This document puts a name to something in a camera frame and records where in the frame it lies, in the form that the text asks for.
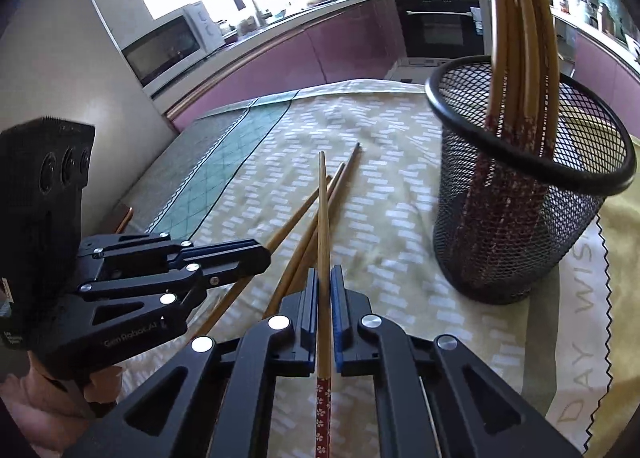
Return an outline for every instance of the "black mesh pen holder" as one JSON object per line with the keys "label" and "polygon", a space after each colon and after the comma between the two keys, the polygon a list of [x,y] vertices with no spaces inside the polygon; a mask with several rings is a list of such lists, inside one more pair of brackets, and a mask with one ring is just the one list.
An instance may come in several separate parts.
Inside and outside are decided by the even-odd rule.
{"label": "black mesh pen holder", "polygon": [[484,129],[491,58],[456,59],[426,85],[442,122],[433,248],[449,282],[491,304],[519,301],[577,241],[607,196],[625,190],[636,154],[624,125],[593,92],[561,76],[553,160]]}

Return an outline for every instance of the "camera lens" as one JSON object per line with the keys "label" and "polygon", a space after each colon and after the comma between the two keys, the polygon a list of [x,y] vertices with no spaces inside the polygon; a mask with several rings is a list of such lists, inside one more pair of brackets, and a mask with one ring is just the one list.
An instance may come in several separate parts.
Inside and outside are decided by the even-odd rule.
{"label": "camera lens", "polygon": [[53,175],[56,172],[56,157],[49,153],[40,167],[40,190],[46,194],[53,187]]}
{"label": "camera lens", "polygon": [[74,174],[76,168],[76,161],[74,160],[74,150],[69,148],[66,150],[65,157],[62,159],[62,183],[68,185],[71,182],[71,177]]}
{"label": "camera lens", "polygon": [[89,169],[89,150],[84,148],[82,152],[82,156],[80,157],[80,173],[86,174]]}

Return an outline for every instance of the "countertop appliance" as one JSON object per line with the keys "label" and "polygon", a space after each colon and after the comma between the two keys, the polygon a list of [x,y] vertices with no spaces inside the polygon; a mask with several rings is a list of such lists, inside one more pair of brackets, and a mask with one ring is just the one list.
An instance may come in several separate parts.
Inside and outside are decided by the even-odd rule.
{"label": "countertop appliance", "polygon": [[485,54],[480,0],[396,0],[396,7],[409,58]]}
{"label": "countertop appliance", "polygon": [[201,1],[165,14],[154,26],[122,50],[149,96],[225,44]]}

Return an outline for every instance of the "mesh cup rim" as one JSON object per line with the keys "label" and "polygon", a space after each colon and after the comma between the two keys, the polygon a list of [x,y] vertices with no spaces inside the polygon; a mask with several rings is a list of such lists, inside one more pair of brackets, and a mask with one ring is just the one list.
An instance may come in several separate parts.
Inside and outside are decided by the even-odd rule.
{"label": "mesh cup rim", "polygon": [[590,89],[571,77],[560,75],[560,82],[574,88],[592,99],[602,112],[615,125],[625,146],[625,158],[622,165],[608,173],[594,173],[567,167],[559,162],[540,158],[508,144],[503,139],[469,122],[463,115],[454,111],[440,92],[443,76],[454,69],[474,64],[491,64],[491,56],[478,55],[454,59],[437,68],[427,80],[425,91],[434,114],[443,126],[453,131],[480,152],[498,162],[535,178],[540,183],[553,185],[558,189],[590,196],[612,196],[627,189],[636,173],[636,152],[631,137],[622,121],[613,110]]}

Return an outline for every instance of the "teal patterned tablecloth border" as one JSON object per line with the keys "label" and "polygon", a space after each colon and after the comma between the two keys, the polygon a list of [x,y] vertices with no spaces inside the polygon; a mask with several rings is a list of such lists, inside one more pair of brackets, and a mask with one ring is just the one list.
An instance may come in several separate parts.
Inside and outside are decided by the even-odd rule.
{"label": "teal patterned tablecloth border", "polygon": [[[297,91],[269,95],[228,106],[246,111],[196,164],[147,232],[169,232],[189,238],[220,198],[244,161],[289,109]],[[214,110],[201,118],[220,113]],[[198,121],[191,127],[198,127]]]}

